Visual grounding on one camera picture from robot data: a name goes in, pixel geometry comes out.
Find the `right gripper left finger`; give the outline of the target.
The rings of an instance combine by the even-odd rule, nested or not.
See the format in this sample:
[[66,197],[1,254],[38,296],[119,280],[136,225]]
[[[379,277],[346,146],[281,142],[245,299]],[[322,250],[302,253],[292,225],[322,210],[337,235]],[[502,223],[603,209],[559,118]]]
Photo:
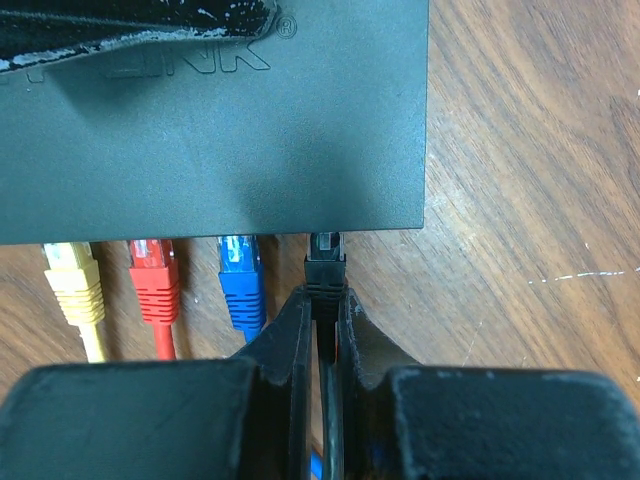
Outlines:
[[311,305],[226,359],[35,368],[1,407],[5,479],[306,479]]

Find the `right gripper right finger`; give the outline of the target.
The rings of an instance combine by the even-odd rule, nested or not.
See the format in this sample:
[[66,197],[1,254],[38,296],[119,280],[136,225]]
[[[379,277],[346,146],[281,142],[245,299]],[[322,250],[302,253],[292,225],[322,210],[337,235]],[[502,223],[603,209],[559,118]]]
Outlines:
[[639,417],[587,371],[422,365],[348,292],[338,321],[349,479],[635,479]]

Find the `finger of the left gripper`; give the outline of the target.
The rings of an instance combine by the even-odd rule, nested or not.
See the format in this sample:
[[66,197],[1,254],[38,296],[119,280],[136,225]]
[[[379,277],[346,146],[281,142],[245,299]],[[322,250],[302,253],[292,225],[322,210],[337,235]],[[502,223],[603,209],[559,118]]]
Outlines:
[[149,42],[253,40],[277,12],[275,1],[3,1],[1,71]]

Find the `black network switch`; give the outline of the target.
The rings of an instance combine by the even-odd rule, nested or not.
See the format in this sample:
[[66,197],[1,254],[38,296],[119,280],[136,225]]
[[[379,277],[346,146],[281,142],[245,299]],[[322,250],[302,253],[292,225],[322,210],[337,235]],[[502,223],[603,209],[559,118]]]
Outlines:
[[1,71],[5,245],[414,229],[425,1],[275,1],[263,36]]

